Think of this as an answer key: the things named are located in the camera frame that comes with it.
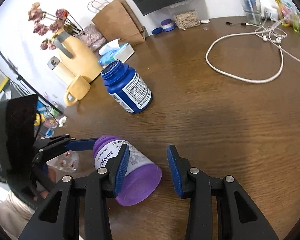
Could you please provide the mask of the blue plastic bottle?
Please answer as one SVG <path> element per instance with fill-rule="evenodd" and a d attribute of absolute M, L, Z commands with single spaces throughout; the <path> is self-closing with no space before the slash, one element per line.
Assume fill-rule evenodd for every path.
<path fill-rule="evenodd" d="M 151 90 L 128 64 L 115 60 L 102 70 L 101 77 L 108 94 L 128 113 L 140 113 L 151 104 Z"/>

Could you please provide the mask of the colourful snack packet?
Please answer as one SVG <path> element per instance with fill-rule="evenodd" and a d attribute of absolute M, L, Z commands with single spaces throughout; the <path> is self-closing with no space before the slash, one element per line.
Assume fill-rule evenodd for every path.
<path fill-rule="evenodd" d="M 296 33 L 300 33 L 300 13 L 284 0 L 274 0 L 278 6 L 278 15 L 284 27 L 293 27 Z"/>

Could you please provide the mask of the brown paper bag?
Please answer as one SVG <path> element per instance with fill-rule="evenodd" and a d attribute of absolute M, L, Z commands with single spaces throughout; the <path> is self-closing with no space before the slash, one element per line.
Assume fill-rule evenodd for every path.
<path fill-rule="evenodd" d="M 117 38 L 131 46 L 145 42 L 145 27 L 125 0 L 113 0 L 93 17 L 92 22 L 108 42 Z"/>

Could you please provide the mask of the cream travel tumbler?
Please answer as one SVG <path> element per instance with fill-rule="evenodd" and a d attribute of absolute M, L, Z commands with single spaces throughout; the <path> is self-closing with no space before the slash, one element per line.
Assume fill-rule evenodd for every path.
<path fill-rule="evenodd" d="M 70 85 L 75 75 L 66 67 L 66 65 L 57 57 L 53 56 L 47 63 L 48 67 L 53 73 L 65 83 L 66 86 Z"/>

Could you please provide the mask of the white small cap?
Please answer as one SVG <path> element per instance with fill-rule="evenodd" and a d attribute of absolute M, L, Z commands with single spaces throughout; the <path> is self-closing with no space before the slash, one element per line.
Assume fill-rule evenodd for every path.
<path fill-rule="evenodd" d="M 208 24 L 208 23 L 210 23 L 210 20 L 209 19 L 200 20 L 200 23 L 201 24 Z"/>

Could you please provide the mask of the purple plastic bottle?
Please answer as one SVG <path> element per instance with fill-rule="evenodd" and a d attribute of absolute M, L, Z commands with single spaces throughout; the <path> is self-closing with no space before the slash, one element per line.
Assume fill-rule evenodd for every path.
<path fill-rule="evenodd" d="M 132 206 L 142 202 L 154 192 L 161 181 L 162 170 L 130 142 L 112 135 L 104 135 L 94 143 L 95 168 L 105 167 L 110 158 L 117 156 L 123 144 L 129 146 L 129 164 L 116 201 L 122 206 Z"/>

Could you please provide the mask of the purple white small jar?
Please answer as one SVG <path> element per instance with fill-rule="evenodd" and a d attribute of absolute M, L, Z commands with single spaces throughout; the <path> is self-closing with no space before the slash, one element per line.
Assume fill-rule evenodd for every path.
<path fill-rule="evenodd" d="M 163 20 L 160 24 L 164 32 L 172 31 L 176 28 L 174 21 L 171 19 Z"/>

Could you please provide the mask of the white earphones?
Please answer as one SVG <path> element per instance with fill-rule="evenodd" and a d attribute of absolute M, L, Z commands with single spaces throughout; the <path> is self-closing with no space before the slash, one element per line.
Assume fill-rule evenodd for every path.
<path fill-rule="evenodd" d="M 255 35 L 262 38 L 263 41 L 269 41 L 272 44 L 281 44 L 282 40 L 288 37 L 287 33 L 279 28 L 282 21 L 277 21 L 270 26 L 265 27 L 261 24 L 254 31 Z"/>

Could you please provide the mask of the crumpled white tissue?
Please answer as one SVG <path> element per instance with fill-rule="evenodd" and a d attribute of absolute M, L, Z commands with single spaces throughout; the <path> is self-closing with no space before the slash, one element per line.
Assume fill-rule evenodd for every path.
<path fill-rule="evenodd" d="M 67 121 L 67 117 L 63 116 L 59 119 L 58 123 L 59 123 L 59 127 L 63 127 L 63 125 L 66 123 Z"/>

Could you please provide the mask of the black tripod stand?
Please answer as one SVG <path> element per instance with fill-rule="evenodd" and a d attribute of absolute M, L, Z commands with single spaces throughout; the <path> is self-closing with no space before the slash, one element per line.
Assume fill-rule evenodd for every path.
<path fill-rule="evenodd" d="M 20 80 L 22 83 L 24 83 L 27 87 L 29 87 L 30 90 L 32 90 L 35 94 L 39 96 L 40 99 L 42 99 L 47 105 L 49 105 L 52 109 L 57 111 L 59 114 L 63 114 L 63 112 L 58 109 L 56 106 L 54 106 L 49 100 L 44 98 L 42 94 L 40 94 L 35 88 L 33 88 L 17 71 L 15 65 L 11 63 L 6 57 L 4 57 L 3 53 L 0 50 L 0 57 L 5 61 L 5 63 L 8 65 L 10 70 L 14 72 L 14 74 L 17 76 L 17 79 Z"/>

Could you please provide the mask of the blue small lid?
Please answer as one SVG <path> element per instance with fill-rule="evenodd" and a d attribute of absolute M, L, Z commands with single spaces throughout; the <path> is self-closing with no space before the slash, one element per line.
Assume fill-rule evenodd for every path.
<path fill-rule="evenodd" d="M 155 29 L 153 29 L 153 30 L 151 31 L 151 33 L 152 33 L 153 35 L 157 35 L 157 34 L 159 34 L 159 33 L 161 33 L 161 32 L 163 32 L 163 29 L 162 29 L 162 28 L 155 28 Z"/>

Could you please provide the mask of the dried pink flower bouquet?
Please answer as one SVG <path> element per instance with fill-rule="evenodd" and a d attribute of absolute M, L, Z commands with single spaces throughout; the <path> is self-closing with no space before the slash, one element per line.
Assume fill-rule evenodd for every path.
<path fill-rule="evenodd" d="M 45 36 L 48 32 L 52 33 L 51 38 L 46 38 L 40 45 L 41 50 L 55 50 L 54 40 L 61 31 L 76 36 L 83 31 L 83 28 L 73 18 L 66 9 L 58 9 L 55 14 L 50 14 L 40 8 L 40 3 L 31 5 L 28 12 L 28 21 L 34 23 L 33 33 Z"/>

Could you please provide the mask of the yellow thermos jug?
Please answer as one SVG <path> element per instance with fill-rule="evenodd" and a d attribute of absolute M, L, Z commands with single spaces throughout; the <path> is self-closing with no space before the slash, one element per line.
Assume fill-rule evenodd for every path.
<path fill-rule="evenodd" d="M 74 74 L 93 82 L 102 72 L 98 58 L 89 47 L 64 29 L 57 31 L 53 44 L 59 51 L 61 61 Z"/>

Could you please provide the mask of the clear glass with blue items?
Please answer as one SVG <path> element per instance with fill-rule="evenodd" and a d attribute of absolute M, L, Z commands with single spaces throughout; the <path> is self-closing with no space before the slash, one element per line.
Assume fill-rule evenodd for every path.
<path fill-rule="evenodd" d="M 261 3 L 259 0 L 240 0 L 247 22 L 259 25 L 261 21 Z"/>

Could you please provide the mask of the blue tissue box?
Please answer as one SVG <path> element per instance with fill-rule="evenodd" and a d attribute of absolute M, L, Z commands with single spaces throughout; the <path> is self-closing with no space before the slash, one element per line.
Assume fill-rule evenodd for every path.
<path fill-rule="evenodd" d="M 135 50 L 129 42 L 123 42 L 123 39 L 117 38 L 106 43 L 98 53 L 101 56 L 98 60 L 99 65 L 106 67 L 115 60 L 125 63 L 135 53 Z"/>

